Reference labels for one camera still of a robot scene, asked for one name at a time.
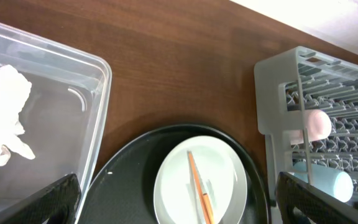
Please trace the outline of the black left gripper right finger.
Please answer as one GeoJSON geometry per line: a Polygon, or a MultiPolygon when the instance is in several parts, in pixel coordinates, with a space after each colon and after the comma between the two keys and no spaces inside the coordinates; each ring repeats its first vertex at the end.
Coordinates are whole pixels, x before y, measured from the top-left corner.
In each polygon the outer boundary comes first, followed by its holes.
{"type": "Polygon", "coordinates": [[[279,173],[276,201],[284,223],[358,223],[358,208],[287,172],[279,173]]]}

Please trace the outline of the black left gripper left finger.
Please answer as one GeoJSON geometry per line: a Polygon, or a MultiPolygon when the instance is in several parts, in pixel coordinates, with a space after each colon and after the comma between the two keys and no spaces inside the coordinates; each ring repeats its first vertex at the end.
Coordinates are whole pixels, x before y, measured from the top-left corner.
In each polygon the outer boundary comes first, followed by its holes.
{"type": "Polygon", "coordinates": [[[81,200],[76,174],[68,174],[0,212],[0,224],[74,223],[81,200]]]}

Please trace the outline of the blue cup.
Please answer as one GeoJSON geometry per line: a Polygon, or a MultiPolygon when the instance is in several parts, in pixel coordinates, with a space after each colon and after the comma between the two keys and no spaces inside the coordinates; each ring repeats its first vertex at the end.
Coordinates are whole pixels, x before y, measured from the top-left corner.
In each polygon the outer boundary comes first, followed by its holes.
{"type": "Polygon", "coordinates": [[[354,186],[347,172],[317,164],[311,165],[312,186],[341,202],[348,202],[354,186]]]}

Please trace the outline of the pink cup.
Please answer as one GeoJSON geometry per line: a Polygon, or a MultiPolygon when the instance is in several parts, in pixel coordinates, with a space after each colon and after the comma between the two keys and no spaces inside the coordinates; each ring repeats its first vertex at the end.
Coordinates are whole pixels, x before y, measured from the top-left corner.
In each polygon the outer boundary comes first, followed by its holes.
{"type": "MultiPolygon", "coordinates": [[[[304,111],[304,121],[308,131],[309,142],[325,139],[331,134],[331,120],[322,110],[304,111]]],[[[302,130],[290,131],[289,138],[291,145],[304,143],[302,130]]]]}

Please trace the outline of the white tissue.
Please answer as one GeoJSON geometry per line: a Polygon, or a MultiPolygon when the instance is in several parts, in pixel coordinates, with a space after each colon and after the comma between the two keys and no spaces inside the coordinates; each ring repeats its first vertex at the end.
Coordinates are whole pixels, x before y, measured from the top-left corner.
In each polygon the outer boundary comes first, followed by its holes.
{"type": "Polygon", "coordinates": [[[26,159],[35,159],[29,145],[19,138],[25,133],[19,113],[29,98],[31,88],[32,83],[13,66],[0,67],[0,167],[7,164],[12,152],[26,159]]]}

